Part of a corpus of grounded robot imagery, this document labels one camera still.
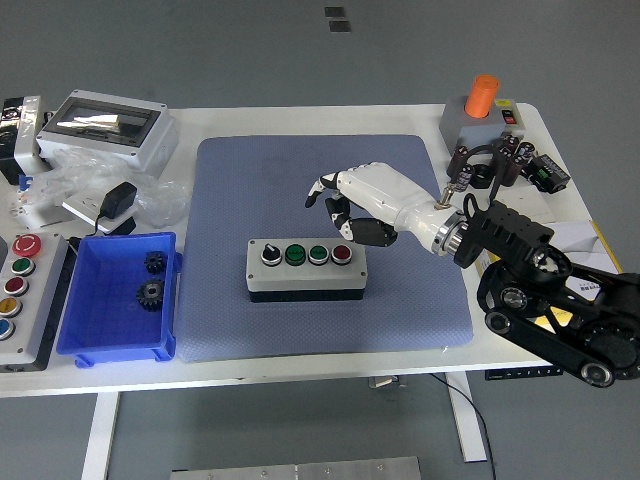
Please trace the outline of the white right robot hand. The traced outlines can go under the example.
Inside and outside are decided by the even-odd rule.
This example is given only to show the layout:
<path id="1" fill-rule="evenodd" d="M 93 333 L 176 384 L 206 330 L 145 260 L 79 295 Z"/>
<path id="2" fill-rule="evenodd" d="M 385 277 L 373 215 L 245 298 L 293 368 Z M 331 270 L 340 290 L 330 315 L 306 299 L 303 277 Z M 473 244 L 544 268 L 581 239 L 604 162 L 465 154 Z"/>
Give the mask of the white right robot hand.
<path id="1" fill-rule="evenodd" d="M 455 212 L 438 209 L 421 186 L 386 163 L 373 162 L 318 178 L 307 196 L 312 207 L 326 190 L 330 220 L 347 241 L 388 247 L 400 232 L 413 234 L 428 251 L 445 253 L 445 232 Z"/>

